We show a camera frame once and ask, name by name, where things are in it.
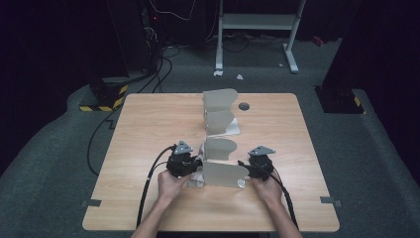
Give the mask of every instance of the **gray carpet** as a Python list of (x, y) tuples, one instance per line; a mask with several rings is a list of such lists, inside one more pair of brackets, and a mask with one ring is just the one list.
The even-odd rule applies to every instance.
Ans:
[[(229, 87), (239, 92), (296, 94), (330, 193), (343, 202), (336, 209), (341, 224), (338, 232), (305, 232), (304, 237), (420, 237), (419, 187), (365, 93), (355, 90), (367, 114), (322, 111), (313, 87), (322, 83), (339, 44), (319, 48), (296, 42), (293, 52), (298, 74), (290, 73), (279, 44), (251, 45), (239, 53), (225, 51), (221, 77), (213, 76), (215, 50), (180, 48), (179, 54), (170, 57), (178, 49), (169, 49), (164, 54), (170, 57), (173, 69), (162, 90), (202, 92)], [(242, 46), (225, 47), (234, 51)], [(160, 77), (168, 69), (164, 62)], [(238, 74), (244, 79), (236, 79)], [(147, 81), (130, 84), (128, 91), (137, 92)], [(155, 85), (156, 81), (144, 92), (151, 92)], [(80, 202), (90, 198), (97, 179), (87, 166), (86, 150), (94, 130), (109, 114), (78, 110), (86, 90), (82, 87), (68, 98), (67, 112), (33, 137), (1, 177), (0, 237), (130, 237), (131, 231), (93, 232), (81, 226), (86, 208)], [(118, 115), (119, 111), (111, 119), (117, 121)], [(96, 171), (112, 133), (105, 123), (94, 137), (90, 157)]]

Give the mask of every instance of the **person's left hand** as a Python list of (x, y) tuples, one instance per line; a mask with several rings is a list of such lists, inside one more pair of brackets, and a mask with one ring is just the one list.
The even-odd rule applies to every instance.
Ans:
[(179, 196), (183, 185), (189, 178), (190, 176), (175, 178), (169, 171), (159, 173), (157, 176), (158, 198), (172, 202)]

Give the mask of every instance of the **forearm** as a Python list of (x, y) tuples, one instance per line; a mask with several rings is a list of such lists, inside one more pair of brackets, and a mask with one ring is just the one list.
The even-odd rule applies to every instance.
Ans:
[(158, 234), (160, 222), (170, 206), (170, 201), (159, 198), (148, 215), (136, 229), (132, 238), (155, 238)]
[(271, 220), (280, 238), (301, 238), (299, 230), (291, 221), (286, 209), (280, 201), (266, 202)]

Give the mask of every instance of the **wooden table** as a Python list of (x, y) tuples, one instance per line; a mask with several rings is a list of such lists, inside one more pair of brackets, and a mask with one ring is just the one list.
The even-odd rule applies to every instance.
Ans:
[[(248, 111), (240, 102), (250, 104)], [(247, 163), (248, 151), (258, 145), (276, 150), (269, 155), (294, 204), (301, 231), (339, 229), (297, 98), (289, 93), (240, 93), (231, 111), (240, 135), (227, 137), (238, 148), (229, 164)], [(201, 93), (131, 94), (126, 98), (118, 125), (83, 220), (86, 230), (135, 230), (148, 172), (166, 147), (184, 140), (197, 155), (205, 140)], [(162, 156), (167, 161), (170, 152)], [(158, 196), (158, 167), (149, 187), (144, 216)], [(161, 231), (273, 231), (269, 215), (251, 182), (246, 188), (205, 185), (185, 187), (163, 220)]]

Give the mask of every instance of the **human arm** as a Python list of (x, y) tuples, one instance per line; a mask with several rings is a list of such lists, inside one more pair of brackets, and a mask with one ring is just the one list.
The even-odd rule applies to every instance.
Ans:
[(181, 189), (189, 176), (182, 178), (173, 177), (169, 171), (158, 174), (158, 197), (154, 206), (142, 223), (133, 233), (132, 238), (155, 238), (158, 234), (158, 228), (163, 216), (168, 210), (170, 204), (179, 196)]
[(278, 236), (280, 238), (301, 238), (302, 235), (281, 203), (282, 190), (279, 184), (273, 178), (268, 178), (266, 181), (260, 178), (251, 178), (251, 181), (268, 210)]

